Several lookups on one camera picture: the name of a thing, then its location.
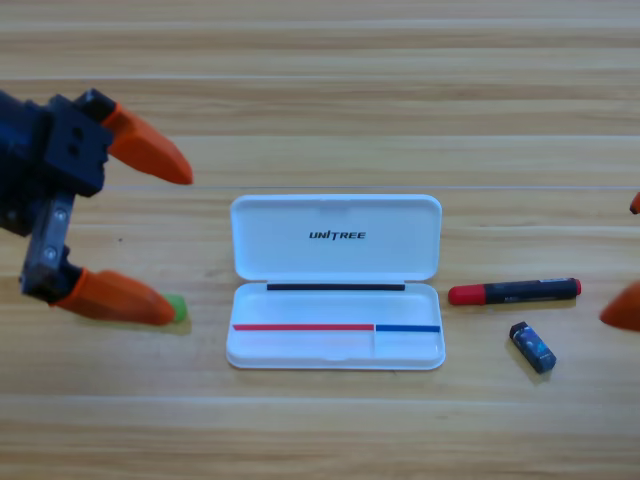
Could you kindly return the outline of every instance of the red line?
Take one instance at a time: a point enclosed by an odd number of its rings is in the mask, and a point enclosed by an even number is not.
[[[373,324],[354,323],[354,324],[327,324],[327,323],[308,323],[308,324],[291,324],[291,323],[243,323],[233,326],[234,330],[253,330],[253,331],[373,331]]]

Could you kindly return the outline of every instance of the blue line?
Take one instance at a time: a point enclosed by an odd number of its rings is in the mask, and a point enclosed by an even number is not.
[[[376,325],[376,332],[440,333],[438,325]]]

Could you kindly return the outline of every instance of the orange fingertip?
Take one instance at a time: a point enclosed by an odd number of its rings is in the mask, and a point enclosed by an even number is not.
[[[625,288],[600,314],[612,327],[640,331],[640,282]]]
[[[171,183],[193,183],[191,165],[178,147],[119,103],[102,125],[113,132],[109,153],[121,162]]]
[[[631,210],[631,213],[634,215],[637,215],[638,212],[640,212],[640,193],[636,193],[636,196],[633,197],[629,210]]]
[[[86,269],[71,294],[52,306],[95,320],[158,326],[171,323],[176,314],[151,287],[117,272]]]

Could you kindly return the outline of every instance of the red marker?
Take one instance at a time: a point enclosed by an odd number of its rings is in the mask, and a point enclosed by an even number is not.
[[[449,290],[451,305],[486,305],[531,300],[567,300],[582,292],[577,278],[463,285]]]

